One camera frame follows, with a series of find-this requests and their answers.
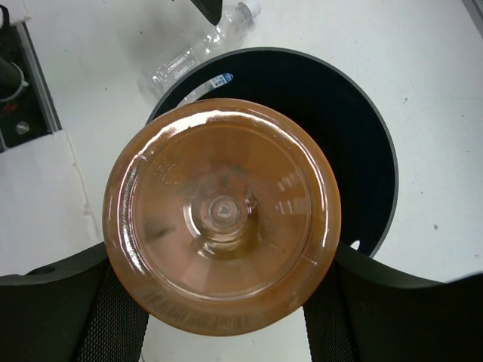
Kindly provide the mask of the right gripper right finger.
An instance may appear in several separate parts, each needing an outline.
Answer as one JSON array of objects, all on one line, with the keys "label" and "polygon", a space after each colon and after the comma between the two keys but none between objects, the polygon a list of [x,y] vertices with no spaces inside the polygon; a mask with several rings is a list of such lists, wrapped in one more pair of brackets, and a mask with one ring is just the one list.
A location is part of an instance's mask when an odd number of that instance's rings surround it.
[{"label": "right gripper right finger", "polygon": [[482,276],[440,283],[340,248],[303,312],[313,361],[480,361]]}]

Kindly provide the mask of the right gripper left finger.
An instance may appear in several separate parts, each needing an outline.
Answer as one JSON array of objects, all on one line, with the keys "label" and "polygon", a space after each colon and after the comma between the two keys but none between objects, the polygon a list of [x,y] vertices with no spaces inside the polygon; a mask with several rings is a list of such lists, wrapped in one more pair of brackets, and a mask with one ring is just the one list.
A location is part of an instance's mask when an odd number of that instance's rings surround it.
[{"label": "right gripper left finger", "polygon": [[1,278],[1,359],[138,361],[148,318],[99,243]]}]

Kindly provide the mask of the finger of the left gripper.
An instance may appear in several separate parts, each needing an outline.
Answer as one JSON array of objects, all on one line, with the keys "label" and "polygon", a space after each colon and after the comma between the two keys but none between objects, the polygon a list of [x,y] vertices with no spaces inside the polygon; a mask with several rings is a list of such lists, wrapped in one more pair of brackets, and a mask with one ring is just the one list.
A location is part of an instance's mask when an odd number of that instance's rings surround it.
[{"label": "finger of the left gripper", "polygon": [[223,0],[191,0],[205,19],[216,26],[222,17]]}]

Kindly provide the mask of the orange plastic bottle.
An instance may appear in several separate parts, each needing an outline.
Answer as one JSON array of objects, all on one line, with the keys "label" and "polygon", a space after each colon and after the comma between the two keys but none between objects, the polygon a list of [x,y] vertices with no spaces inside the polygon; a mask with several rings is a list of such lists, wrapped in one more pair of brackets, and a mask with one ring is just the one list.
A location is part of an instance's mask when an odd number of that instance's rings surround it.
[{"label": "orange plastic bottle", "polygon": [[235,336],[301,307],[334,259],[341,201],[315,140],[245,100],[201,100],[142,128],[103,199],[109,261],[180,330]]}]

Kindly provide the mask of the dark grey plastic bin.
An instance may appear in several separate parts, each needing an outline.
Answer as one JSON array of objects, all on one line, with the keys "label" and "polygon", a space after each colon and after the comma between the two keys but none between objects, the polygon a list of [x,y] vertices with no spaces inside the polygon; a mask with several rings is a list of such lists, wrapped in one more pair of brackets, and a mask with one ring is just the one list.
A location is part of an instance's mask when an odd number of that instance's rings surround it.
[{"label": "dark grey plastic bin", "polygon": [[156,103],[152,118],[175,109],[217,75],[232,79],[206,93],[268,106],[301,126],[319,145],[337,180],[342,205],[340,239],[374,256],[383,243],[398,197],[392,137],[368,95],[344,72],[309,54],[284,48],[246,48],[195,67]]}]

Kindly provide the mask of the clear unlabelled plastic bottle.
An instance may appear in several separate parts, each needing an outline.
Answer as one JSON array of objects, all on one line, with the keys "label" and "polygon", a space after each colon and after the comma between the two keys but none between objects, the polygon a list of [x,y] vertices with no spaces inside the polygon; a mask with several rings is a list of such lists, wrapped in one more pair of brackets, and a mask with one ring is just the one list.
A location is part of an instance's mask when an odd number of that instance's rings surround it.
[{"label": "clear unlabelled plastic bottle", "polygon": [[241,1],[222,8],[220,22],[211,26],[166,63],[158,63],[143,73],[138,87],[149,103],[158,102],[177,81],[204,62],[241,47],[260,15],[257,1]]}]

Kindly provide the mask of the clear bottle green label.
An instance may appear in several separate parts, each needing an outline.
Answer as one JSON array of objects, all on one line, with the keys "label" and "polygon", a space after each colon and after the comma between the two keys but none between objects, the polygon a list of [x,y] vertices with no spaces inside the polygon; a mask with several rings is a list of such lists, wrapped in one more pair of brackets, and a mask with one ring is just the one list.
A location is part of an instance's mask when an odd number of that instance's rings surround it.
[{"label": "clear bottle green label", "polygon": [[189,103],[193,103],[200,99],[205,94],[211,92],[214,89],[222,87],[233,80],[234,76],[232,73],[222,73],[214,76],[213,78],[207,80],[206,82],[200,84],[189,94],[187,94],[179,103],[179,106],[184,106]]}]

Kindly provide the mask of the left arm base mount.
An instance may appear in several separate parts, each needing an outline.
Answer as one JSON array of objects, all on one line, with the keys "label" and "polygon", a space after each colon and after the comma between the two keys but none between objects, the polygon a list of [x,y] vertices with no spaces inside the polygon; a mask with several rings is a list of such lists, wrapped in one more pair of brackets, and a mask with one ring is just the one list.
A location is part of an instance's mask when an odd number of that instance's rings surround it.
[{"label": "left arm base mount", "polygon": [[1,2],[1,152],[63,129],[26,21],[25,1]]}]

